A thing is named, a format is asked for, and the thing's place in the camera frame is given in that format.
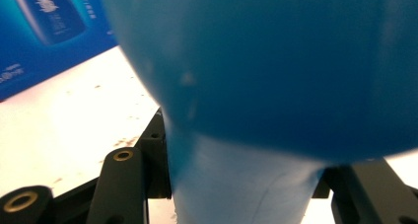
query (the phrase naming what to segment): white table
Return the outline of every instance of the white table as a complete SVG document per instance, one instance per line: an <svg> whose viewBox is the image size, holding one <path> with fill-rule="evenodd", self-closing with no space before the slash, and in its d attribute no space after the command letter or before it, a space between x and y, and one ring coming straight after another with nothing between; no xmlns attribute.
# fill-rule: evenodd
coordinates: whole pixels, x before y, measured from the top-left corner
<svg viewBox="0 0 418 224"><path fill-rule="evenodd" d="M97 177L105 155L133 146L159 106L119 47L0 103L0 196L43 185L55 196ZM418 187L418 150L388 158ZM151 223L175 223L172 201L150 200ZM330 199L313 200L304 224L334 223Z"/></svg>

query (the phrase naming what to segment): black mount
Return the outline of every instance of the black mount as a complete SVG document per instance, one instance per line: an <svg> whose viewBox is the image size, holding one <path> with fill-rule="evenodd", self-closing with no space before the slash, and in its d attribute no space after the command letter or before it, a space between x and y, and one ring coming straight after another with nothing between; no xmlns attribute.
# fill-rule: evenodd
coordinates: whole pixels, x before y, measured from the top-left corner
<svg viewBox="0 0 418 224"><path fill-rule="evenodd" d="M328 198L336 224L418 224L418 190L384 160L325 170L313 198ZM166 133L158 110L134 147L116 149L101 175L60 196L22 187L0 198L1 224L148 224L148 198L171 198Z"/></svg>

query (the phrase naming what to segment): blue bottle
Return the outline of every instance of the blue bottle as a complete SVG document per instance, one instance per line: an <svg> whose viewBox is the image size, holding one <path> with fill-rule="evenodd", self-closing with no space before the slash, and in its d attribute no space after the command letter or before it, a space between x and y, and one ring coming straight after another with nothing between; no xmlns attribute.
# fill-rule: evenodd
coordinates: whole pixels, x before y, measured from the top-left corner
<svg viewBox="0 0 418 224"><path fill-rule="evenodd" d="M418 0L104 2L180 224L300 223L326 166L418 145Z"/></svg>
<svg viewBox="0 0 418 224"><path fill-rule="evenodd" d="M16 0L37 38L57 44L81 34L86 26L71 0Z"/></svg>

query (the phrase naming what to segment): blue bottle label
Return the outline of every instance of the blue bottle label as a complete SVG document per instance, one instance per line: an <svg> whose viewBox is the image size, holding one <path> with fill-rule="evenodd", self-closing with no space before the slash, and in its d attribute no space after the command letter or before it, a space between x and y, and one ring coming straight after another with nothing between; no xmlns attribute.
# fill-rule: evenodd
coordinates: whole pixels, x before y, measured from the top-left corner
<svg viewBox="0 0 418 224"><path fill-rule="evenodd" d="M84 25L71 0L16 0L37 38L46 45L82 33Z"/></svg>

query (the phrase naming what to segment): bolt hole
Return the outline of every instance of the bolt hole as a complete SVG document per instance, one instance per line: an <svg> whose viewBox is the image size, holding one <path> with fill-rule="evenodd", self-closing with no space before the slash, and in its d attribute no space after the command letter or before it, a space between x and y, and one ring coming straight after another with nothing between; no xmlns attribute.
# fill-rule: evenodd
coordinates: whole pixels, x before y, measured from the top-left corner
<svg viewBox="0 0 418 224"><path fill-rule="evenodd" d="M399 222L401 224L418 224L418 221L416 221L413 218L407 217L407 216L399 217Z"/></svg>
<svg viewBox="0 0 418 224"><path fill-rule="evenodd" d="M123 162L130 159L133 156L133 152L131 151L120 151L113 155L113 159L118 162Z"/></svg>
<svg viewBox="0 0 418 224"><path fill-rule="evenodd" d="M125 219L121 215L113 215L107 219L105 224L121 224Z"/></svg>
<svg viewBox="0 0 418 224"><path fill-rule="evenodd" d="M6 212L17 212L31 206L37 200L37 193L25 191L11 198L5 205Z"/></svg>
<svg viewBox="0 0 418 224"><path fill-rule="evenodd" d="M29 196L21 196L12 202L12 206L20 206L27 203L31 198Z"/></svg>
<svg viewBox="0 0 418 224"><path fill-rule="evenodd" d="M120 159L127 158L127 157L129 157L129 153L122 152L122 153L117 154L117 157L120 158Z"/></svg>

